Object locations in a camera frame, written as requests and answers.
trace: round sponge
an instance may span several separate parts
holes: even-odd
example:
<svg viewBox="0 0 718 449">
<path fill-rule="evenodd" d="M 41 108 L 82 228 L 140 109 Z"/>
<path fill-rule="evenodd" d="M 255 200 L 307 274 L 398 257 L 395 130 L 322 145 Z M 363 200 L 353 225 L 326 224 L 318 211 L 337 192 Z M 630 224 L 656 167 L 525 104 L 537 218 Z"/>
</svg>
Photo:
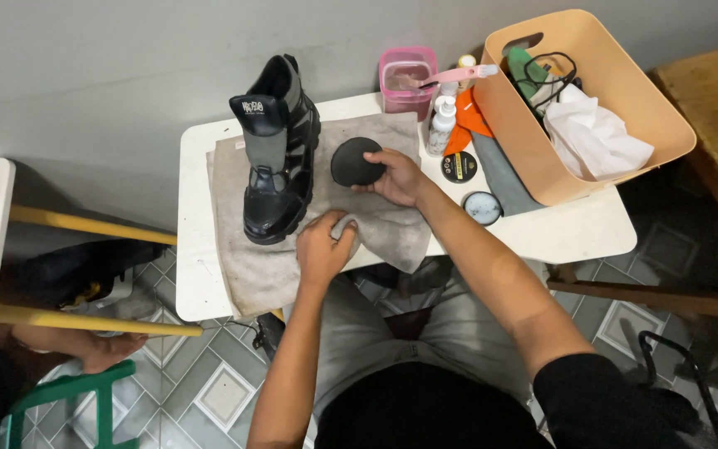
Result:
<svg viewBox="0 0 718 449">
<path fill-rule="evenodd" d="M 381 178 L 386 166 L 371 164 L 362 154 L 381 151 L 381 146 L 373 139 L 352 138 L 337 147 L 331 158 L 331 177 L 344 187 L 352 185 L 371 185 Z"/>
</svg>

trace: grey pants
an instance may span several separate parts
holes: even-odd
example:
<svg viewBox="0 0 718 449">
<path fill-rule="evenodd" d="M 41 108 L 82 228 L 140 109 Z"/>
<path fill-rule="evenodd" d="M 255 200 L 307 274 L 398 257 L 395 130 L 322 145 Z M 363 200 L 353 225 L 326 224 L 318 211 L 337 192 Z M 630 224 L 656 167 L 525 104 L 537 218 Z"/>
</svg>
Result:
<svg viewBox="0 0 718 449">
<path fill-rule="evenodd" d="M 355 285 L 331 282 L 322 313 L 314 418 L 354 382 L 396 363 L 423 362 L 486 383 L 524 406 L 531 397 L 517 348 L 454 270 L 417 341 L 396 340 Z"/>
</svg>

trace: basket handle hole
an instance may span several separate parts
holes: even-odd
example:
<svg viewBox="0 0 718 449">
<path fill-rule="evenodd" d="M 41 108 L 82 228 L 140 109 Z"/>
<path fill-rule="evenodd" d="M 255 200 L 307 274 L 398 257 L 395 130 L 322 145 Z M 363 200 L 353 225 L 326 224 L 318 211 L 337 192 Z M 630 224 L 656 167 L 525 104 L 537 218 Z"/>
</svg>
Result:
<svg viewBox="0 0 718 449">
<path fill-rule="evenodd" d="M 534 33 L 530 36 L 520 37 L 519 39 L 514 39 L 512 41 L 509 41 L 504 46 L 503 56 L 508 56 L 508 52 L 513 47 L 520 47 L 521 49 L 529 49 L 531 47 L 537 46 L 542 39 L 544 38 L 544 33 Z"/>
</svg>

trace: black shirt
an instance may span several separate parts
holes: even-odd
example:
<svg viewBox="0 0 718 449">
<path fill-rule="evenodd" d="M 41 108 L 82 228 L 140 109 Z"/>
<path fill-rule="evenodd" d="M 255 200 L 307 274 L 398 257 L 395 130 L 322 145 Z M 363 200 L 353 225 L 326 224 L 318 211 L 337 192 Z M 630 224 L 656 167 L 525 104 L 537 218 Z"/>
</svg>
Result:
<svg viewBox="0 0 718 449">
<path fill-rule="evenodd" d="M 685 447 L 605 357 L 576 354 L 536 374 L 534 394 L 557 447 Z M 443 368 L 399 363 L 324 410 L 315 447 L 551 447 L 510 395 Z"/>
</svg>

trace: white plastic bag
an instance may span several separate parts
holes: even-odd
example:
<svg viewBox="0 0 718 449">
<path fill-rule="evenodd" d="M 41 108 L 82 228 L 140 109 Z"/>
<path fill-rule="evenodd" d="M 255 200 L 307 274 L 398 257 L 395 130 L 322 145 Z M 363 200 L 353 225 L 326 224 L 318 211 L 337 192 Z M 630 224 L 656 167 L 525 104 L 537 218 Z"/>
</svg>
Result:
<svg viewBox="0 0 718 449">
<path fill-rule="evenodd" d="M 628 135 L 616 114 L 567 86 L 545 112 L 545 128 L 564 166 L 586 180 L 608 180 L 644 167 L 652 145 Z"/>
</svg>

